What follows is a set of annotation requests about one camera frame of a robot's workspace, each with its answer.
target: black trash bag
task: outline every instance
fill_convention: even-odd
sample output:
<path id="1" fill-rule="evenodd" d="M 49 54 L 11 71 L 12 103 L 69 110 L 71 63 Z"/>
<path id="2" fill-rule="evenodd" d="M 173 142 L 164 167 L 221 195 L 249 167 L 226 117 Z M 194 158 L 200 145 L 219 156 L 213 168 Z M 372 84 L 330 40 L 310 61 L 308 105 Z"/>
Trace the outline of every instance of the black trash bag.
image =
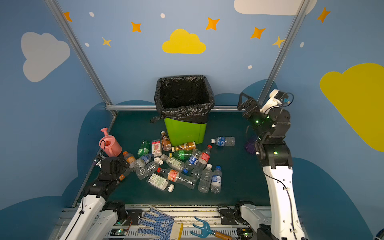
<path id="1" fill-rule="evenodd" d="M 214 93 L 203 75 L 160 78 L 154 99 L 160 116 L 152 118 L 152 123 L 164 118 L 207 123 L 208 114 L 215 105 Z"/>

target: glove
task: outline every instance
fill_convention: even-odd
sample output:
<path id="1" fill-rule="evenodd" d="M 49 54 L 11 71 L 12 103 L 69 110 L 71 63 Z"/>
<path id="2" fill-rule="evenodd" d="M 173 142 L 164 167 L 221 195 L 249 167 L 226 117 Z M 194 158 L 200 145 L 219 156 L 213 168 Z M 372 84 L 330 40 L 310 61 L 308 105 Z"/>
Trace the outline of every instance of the glove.
<path id="1" fill-rule="evenodd" d="M 138 233 L 149 235 L 149 240 L 180 240 L 183 223 L 176 223 L 173 218 L 155 207 L 144 212 L 139 219 Z"/>

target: green plastic bottle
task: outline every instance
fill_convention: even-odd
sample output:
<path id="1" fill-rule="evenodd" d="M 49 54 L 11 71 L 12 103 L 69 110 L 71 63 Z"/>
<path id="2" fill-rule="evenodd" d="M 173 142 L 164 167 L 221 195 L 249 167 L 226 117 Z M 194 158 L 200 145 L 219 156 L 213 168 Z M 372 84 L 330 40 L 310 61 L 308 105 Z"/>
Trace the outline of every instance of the green plastic bottle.
<path id="1" fill-rule="evenodd" d="M 148 154 L 149 153 L 149 146 L 150 146 L 150 143 L 147 140 L 143 140 L 141 142 L 140 149 L 137 151 L 137 155 L 139 157 L 141 157 L 145 154 Z"/>
<path id="2" fill-rule="evenodd" d="M 170 153 L 169 156 L 175 157 L 179 160 L 186 160 L 189 158 L 189 156 L 191 156 L 192 152 L 193 150 L 179 150 L 179 151 Z"/>

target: yellow star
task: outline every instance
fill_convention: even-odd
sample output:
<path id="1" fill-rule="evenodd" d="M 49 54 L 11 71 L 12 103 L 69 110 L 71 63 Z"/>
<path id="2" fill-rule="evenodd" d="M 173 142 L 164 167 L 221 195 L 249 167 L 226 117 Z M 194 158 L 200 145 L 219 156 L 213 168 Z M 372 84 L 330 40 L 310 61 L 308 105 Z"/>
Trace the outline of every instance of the yellow star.
<path id="1" fill-rule="evenodd" d="M 213 29 L 216 31 L 216 24 L 219 22 L 219 20 L 220 19 L 213 20 L 213 19 L 208 18 L 208 26 L 205 30 Z"/>
<path id="2" fill-rule="evenodd" d="M 111 47 L 111 46 L 109 45 L 109 42 L 112 41 L 112 40 L 107 41 L 107 40 L 105 40 L 104 38 L 103 38 L 103 40 L 104 40 L 103 45 L 108 45 L 109 47 Z"/>
<path id="3" fill-rule="evenodd" d="M 140 32 L 140 33 L 141 33 L 141 30 L 140 30 L 140 25 L 141 25 L 141 23 L 135 24 L 135 23 L 131 22 L 131 24 L 132 24 L 132 26 L 133 26 L 132 31 L 137 31 L 137 32 Z"/>
<path id="4" fill-rule="evenodd" d="M 331 11 L 327 11 L 325 8 L 323 10 L 323 12 L 321 13 L 321 15 L 317 18 L 317 20 L 321 20 L 321 23 L 324 22 L 324 19 L 328 16 L 328 14 L 330 14 Z"/>
<path id="5" fill-rule="evenodd" d="M 280 39 L 280 36 L 278 36 L 278 37 L 277 37 L 277 42 L 274 43 L 274 44 L 272 44 L 272 46 L 273 46 L 273 45 L 277 45 L 277 46 L 279 46 L 279 48 L 280 48 L 281 43 L 284 42 L 284 41 L 285 41 L 285 39 L 281 40 L 281 39 Z"/>
<path id="6" fill-rule="evenodd" d="M 68 20 L 68 21 L 72 21 L 72 19 L 70 18 L 70 12 L 66 12 L 66 13 L 64 13 L 64 16 L 65 16 L 65 18 Z"/>
<path id="7" fill-rule="evenodd" d="M 258 39 L 260 39 L 260 38 L 262 37 L 262 33 L 263 33 L 264 30 L 265 30 L 265 28 L 263 28 L 263 29 L 255 28 L 255 32 L 254 32 L 253 35 L 251 36 L 251 39 L 253 39 L 253 38 L 258 38 Z"/>

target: wooden handle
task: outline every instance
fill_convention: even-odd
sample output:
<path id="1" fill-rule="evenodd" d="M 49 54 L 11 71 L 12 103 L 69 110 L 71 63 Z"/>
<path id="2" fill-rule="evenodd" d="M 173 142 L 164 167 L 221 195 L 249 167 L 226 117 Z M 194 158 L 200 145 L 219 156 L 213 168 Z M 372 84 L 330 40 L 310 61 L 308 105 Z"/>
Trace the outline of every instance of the wooden handle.
<path id="1" fill-rule="evenodd" d="M 224 239 L 224 240 L 232 240 L 231 236 L 222 234 L 220 232 L 215 232 L 215 237 L 218 237 L 218 238 L 221 238 L 221 239 Z"/>

